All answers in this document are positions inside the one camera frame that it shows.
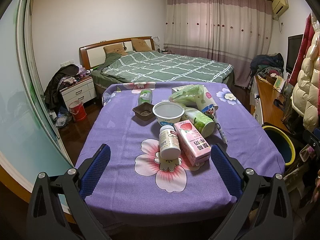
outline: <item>yellow rim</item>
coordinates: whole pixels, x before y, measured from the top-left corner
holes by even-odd
[[[285,163],[285,166],[291,165],[293,163],[294,159],[296,158],[296,150],[294,149],[293,143],[290,140],[290,138],[284,132],[282,132],[280,129],[278,129],[278,128],[274,127],[274,126],[266,125],[266,126],[264,126],[262,128],[263,129],[270,128],[269,130],[276,131],[277,133],[281,134],[283,136],[283,138],[287,141],[287,143],[290,146],[292,155],[291,155],[291,160],[288,163]]]

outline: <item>pillow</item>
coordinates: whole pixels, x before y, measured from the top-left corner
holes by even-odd
[[[126,53],[123,49],[122,43],[117,43],[117,44],[113,44],[113,45],[108,45],[103,47],[105,53],[111,53],[111,52],[115,52],[115,53],[119,53],[122,56],[126,56],[128,55],[128,53]]]
[[[136,52],[152,51],[145,40],[131,39],[131,43]]]

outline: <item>green plastic bag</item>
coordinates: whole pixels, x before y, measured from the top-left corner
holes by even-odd
[[[169,96],[169,100],[174,103],[184,104],[186,106],[195,105],[195,97],[203,95],[204,85],[192,85],[179,90]]]

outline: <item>air conditioner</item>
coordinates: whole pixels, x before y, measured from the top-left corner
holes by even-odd
[[[272,10],[276,17],[282,15],[288,8],[288,0],[274,0],[272,3]]]

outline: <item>curtain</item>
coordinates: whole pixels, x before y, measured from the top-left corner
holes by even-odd
[[[164,47],[234,66],[235,84],[247,87],[250,62],[268,52],[269,0],[167,0]]]

